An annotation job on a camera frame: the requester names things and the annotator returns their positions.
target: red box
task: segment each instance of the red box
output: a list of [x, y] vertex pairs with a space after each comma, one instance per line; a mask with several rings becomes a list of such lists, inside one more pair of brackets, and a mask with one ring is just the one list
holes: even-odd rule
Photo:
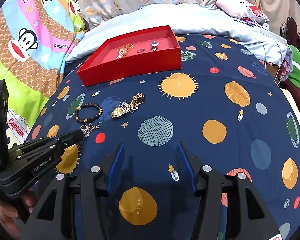
[[[159, 43], [156, 51], [150, 43]], [[115, 59], [118, 48], [133, 44], [128, 55]], [[77, 71], [85, 86], [140, 74], [181, 69], [181, 49], [170, 26], [149, 28], [106, 40]]]

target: beaded bracelet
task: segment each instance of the beaded bracelet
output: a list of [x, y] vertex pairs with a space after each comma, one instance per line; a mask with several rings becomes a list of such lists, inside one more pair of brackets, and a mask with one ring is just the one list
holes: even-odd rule
[[[86, 108], [86, 107], [95, 107], [96, 109], [98, 109], [99, 113], [97, 113], [96, 115], [94, 115], [94, 116], [92, 116], [91, 118], [88, 118], [88, 119], [80, 119], [78, 117], [79, 111], [82, 108]], [[98, 119], [101, 115], [102, 115], [102, 108], [99, 105], [95, 104], [95, 103], [87, 103], [87, 104], [83, 104], [81, 106], [78, 106], [75, 113], [74, 113], [75, 119], [77, 120], [78, 123], [92, 122], [93, 120]]]

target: watch face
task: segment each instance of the watch face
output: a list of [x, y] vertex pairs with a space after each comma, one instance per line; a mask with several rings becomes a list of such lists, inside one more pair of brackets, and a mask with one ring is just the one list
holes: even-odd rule
[[118, 115], [122, 114], [122, 109], [121, 109], [121, 107], [116, 107], [116, 108], [113, 110], [112, 114], [113, 114], [114, 116], [118, 116]]

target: human hand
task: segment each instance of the human hand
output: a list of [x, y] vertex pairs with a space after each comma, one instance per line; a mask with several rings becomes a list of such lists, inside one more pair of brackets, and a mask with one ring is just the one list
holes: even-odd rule
[[[31, 188], [22, 196], [22, 198], [25, 204], [29, 207], [29, 213], [31, 214], [34, 206], [38, 202], [37, 195]], [[14, 239], [19, 239], [21, 237], [21, 231], [13, 220], [13, 218], [17, 217], [18, 212], [16, 208], [4, 200], [0, 200], [0, 223], [7, 233]]]

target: silver screw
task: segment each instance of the silver screw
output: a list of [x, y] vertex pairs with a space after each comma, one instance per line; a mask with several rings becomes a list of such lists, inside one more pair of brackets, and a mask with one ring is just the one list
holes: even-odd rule
[[63, 173], [60, 173], [56, 176], [57, 180], [63, 180], [65, 178], [65, 175]]
[[206, 172], [209, 172], [209, 171], [212, 170], [212, 168], [211, 168], [209, 165], [204, 165], [204, 166], [202, 167], [202, 169], [203, 169], [204, 171], [206, 171]]
[[247, 175], [244, 174], [243, 172], [239, 172], [239, 173], [238, 173], [238, 177], [239, 177], [240, 179], [245, 179], [245, 178], [247, 177]]
[[93, 166], [93, 167], [91, 167], [91, 169], [90, 169], [92, 172], [98, 172], [98, 171], [100, 171], [100, 167], [99, 166]]

